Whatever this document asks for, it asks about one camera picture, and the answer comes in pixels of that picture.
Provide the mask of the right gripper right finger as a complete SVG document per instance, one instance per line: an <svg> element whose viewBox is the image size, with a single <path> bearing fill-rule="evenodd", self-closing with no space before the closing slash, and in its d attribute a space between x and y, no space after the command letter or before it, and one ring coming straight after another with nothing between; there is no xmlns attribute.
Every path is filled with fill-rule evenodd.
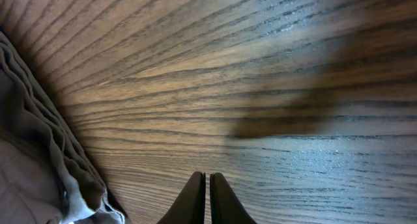
<svg viewBox="0 0 417 224"><path fill-rule="evenodd" d="M212 224L256 224L221 173L210 175Z"/></svg>

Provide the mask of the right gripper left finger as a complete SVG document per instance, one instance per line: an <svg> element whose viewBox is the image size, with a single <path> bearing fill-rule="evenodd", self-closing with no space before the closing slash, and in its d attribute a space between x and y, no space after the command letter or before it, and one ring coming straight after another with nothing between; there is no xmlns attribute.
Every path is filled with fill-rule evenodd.
<svg viewBox="0 0 417 224"><path fill-rule="evenodd" d="M204 224L206 175L194 172L158 224Z"/></svg>

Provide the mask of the beige shorts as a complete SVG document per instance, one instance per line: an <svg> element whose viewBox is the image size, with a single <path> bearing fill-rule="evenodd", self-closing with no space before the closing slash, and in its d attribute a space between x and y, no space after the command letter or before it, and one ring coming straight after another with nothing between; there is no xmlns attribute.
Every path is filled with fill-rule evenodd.
<svg viewBox="0 0 417 224"><path fill-rule="evenodd" d="M71 129L1 35L1 222L125 221Z"/></svg>

